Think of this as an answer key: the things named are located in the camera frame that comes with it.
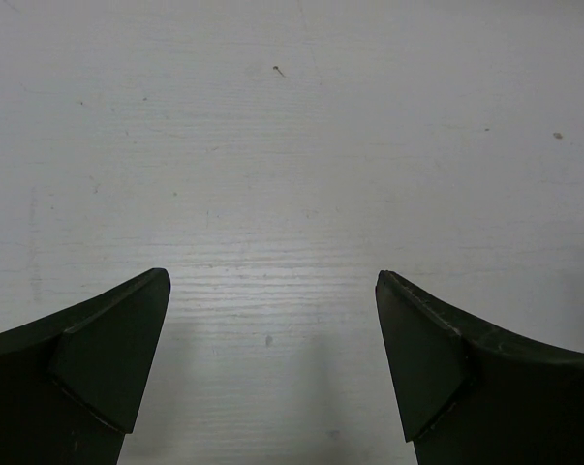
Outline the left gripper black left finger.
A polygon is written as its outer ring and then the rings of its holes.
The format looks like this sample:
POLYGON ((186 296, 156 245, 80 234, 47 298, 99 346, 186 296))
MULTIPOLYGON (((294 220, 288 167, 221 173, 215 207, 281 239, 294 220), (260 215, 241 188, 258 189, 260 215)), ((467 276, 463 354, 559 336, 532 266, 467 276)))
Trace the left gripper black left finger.
POLYGON ((0 464, 115 464, 134 431, 170 296, 152 268, 0 333, 0 464))

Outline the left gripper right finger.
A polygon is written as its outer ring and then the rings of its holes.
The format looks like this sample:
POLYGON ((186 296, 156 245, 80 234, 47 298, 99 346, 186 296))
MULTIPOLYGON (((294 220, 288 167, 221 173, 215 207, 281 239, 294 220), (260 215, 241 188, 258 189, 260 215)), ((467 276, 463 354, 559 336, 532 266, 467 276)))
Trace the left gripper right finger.
POLYGON ((518 335, 384 270, 375 288, 420 464, 584 464, 584 354, 518 335))

